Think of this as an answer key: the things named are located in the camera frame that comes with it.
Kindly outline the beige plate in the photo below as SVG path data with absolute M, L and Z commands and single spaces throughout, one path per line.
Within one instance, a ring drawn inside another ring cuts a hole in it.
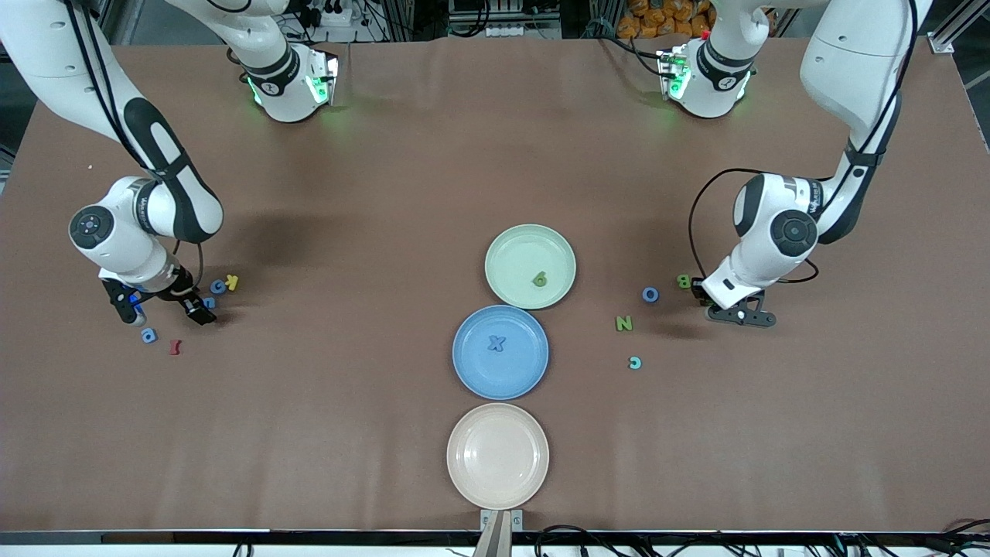
M 542 487 L 549 443 L 540 422 L 510 403 L 477 406 L 461 417 L 445 453 L 456 490 L 482 510 L 516 510 Z

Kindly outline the blue plate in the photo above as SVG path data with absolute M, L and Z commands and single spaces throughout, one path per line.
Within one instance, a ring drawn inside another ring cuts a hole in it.
M 489 335 L 507 338 L 501 353 L 488 351 Z M 456 376 L 473 394 L 513 401 L 541 383 L 549 365 L 549 341 L 533 315 L 513 306 L 486 306 L 469 315 L 452 342 Z

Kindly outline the white power strip with plugs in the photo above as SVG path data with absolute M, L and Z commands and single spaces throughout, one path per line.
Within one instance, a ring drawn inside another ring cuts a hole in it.
M 351 0 L 298 0 L 296 15 L 304 28 L 350 27 L 354 19 Z

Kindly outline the brown table mat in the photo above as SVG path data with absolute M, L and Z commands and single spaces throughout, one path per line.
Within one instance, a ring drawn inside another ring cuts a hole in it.
M 857 226 L 768 289 L 774 328 L 676 285 L 710 176 L 834 172 L 846 129 L 807 98 L 805 47 L 767 43 L 705 121 L 595 41 L 332 45 L 336 104 L 294 125 L 223 47 L 120 47 L 223 202 L 203 281 L 238 287 L 211 326 L 162 301 L 158 342 L 121 324 L 67 226 L 137 166 L 36 107 L 0 197 L 0 528 L 473 528 L 445 452 L 481 401 L 450 349 L 497 302 L 489 244 L 527 223 L 579 262 L 517 400 L 551 452 L 528 528 L 990 518 L 990 154 L 950 57 L 918 46 Z

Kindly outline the aluminium frame corner post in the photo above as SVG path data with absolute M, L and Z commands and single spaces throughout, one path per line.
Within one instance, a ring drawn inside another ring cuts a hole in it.
M 990 9 L 990 0 L 961 0 L 934 31 L 927 33 L 927 42 L 934 54 L 952 54 L 952 43 Z

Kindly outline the orange fruit pile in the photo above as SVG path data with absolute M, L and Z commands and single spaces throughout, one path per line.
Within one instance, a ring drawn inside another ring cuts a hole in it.
M 717 15 L 710 0 L 625 0 L 616 35 L 620 39 L 671 34 L 706 38 Z

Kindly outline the pale green plate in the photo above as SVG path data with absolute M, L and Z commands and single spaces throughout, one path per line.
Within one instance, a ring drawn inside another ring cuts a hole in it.
M 484 274 L 495 296 L 509 306 L 537 310 L 555 306 L 571 291 L 577 260 L 566 237 L 540 224 L 520 224 L 499 233 L 484 260 Z M 533 277 L 547 272 L 547 285 Z

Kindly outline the grey metal mount bracket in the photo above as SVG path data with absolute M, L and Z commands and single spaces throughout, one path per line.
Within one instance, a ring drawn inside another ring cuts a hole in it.
M 473 557 L 512 557 L 513 535 L 523 532 L 522 510 L 481 511 L 482 533 Z

